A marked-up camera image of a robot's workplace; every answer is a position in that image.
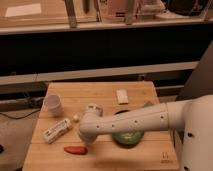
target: red chili pepper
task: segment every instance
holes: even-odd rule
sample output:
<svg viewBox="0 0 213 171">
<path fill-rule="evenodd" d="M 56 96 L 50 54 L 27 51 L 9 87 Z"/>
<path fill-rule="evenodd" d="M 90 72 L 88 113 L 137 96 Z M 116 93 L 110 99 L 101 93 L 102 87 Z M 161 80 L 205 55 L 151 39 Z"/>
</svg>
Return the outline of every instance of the red chili pepper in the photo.
<svg viewBox="0 0 213 171">
<path fill-rule="evenodd" d="M 72 154 L 87 154 L 88 150 L 83 146 L 68 146 L 64 147 L 64 151 Z"/>
</svg>

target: small white object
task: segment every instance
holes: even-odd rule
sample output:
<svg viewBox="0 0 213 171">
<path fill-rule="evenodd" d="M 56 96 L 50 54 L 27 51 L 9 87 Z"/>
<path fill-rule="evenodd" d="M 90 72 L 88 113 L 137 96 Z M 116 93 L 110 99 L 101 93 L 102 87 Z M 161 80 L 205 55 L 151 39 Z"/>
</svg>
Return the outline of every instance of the small white object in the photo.
<svg viewBox="0 0 213 171">
<path fill-rule="evenodd" d="M 128 104 L 129 103 L 127 91 L 125 89 L 117 90 L 116 93 L 117 93 L 118 104 Z"/>
<path fill-rule="evenodd" d="M 44 106 L 54 117 L 61 116 L 63 113 L 60 97 L 56 94 L 50 94 L 44 98 Z"/>
<path fill-rule="evenodd" d="M 92 114 L 97 115 L 97 116 L 102 116 L 103 115 L 103 108 L 102 108 L 102 106 L 100 106 L 96 103 L 89 103 L 85 108 L 84 115 L 86 113 L 92 113 Z"/>
<path fill-rule="evenodd" d="M 33 14 L 41 14 L 40 3 L 9 7 L 5 13 L 5 17 L 16 17 Z"/>
<path fill-rule="evenodd" d="M 43 132 L 43 138 L 47 143 L 52 143 L 60 136 L 64 135 L 72 128 L 70 119 L 65 118 L 62 121 L 56 123 L 52 127 Z"/>
<path fill-rule="evenodd" d="M 76 114 L 73 116 L 73 120 L 74 122 L 78 122 L 79 121 L 79 116 Z"/>
</svg>

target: floor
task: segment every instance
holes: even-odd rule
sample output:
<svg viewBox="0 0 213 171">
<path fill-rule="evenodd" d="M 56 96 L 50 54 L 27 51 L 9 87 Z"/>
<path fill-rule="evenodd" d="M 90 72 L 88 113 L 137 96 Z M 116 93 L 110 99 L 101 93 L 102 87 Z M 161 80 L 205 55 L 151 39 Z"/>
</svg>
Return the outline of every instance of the floor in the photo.
<svg viewBox="0 0 213 171">
<path fill-rule="evenodd" d="M 174 101 L 175 96 L 160 97 L 159 99 L 160 102 Z M 17 117 L 26 115 L 33 110 L 19 110 L 7 114 Z M 11 120 L 0 115 L 0 144 L 5 149 L 0 154 L 0 171 L 14 171 L 22 167 L 38 114 L 39 112 L 34 113 L 21 120 Z"/>
</svg>

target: white cup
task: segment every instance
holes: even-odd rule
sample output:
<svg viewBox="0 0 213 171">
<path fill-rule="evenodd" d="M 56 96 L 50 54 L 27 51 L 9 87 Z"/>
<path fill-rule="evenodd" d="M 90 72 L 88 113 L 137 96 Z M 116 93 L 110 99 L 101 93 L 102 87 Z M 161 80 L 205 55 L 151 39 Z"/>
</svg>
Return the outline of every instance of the white cup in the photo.
<svg viewBox="0 0 213 171">
<path fill-rule="evenodd" d="M 54 117 L 61 116 L 63 113 L 60 97 L 56 94 L 50 94 L 44 98 L 44 106 L 52 113 Z"/>
</svg>

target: green object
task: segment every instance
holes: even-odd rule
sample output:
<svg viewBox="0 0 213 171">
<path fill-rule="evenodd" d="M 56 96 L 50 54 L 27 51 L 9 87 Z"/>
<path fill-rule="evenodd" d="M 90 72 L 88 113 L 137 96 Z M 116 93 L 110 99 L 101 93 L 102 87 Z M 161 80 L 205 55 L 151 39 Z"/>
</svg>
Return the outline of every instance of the green object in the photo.
<svg viewBox="0 0 213 171">
<path fill-rule="evenodd" d="M 117 114 L 122 114 L 124 112 L 128 112 L 128 110 L 120 111 L 117 112 Z M 114 133 L 112 134 L 112 138 L 118 142 L 118 144 L 127 146 L 127 147 L 132 147 L 138 144 L 143 137 L 144 132 L 128 132 L 128 133 Z"/>
</svg>

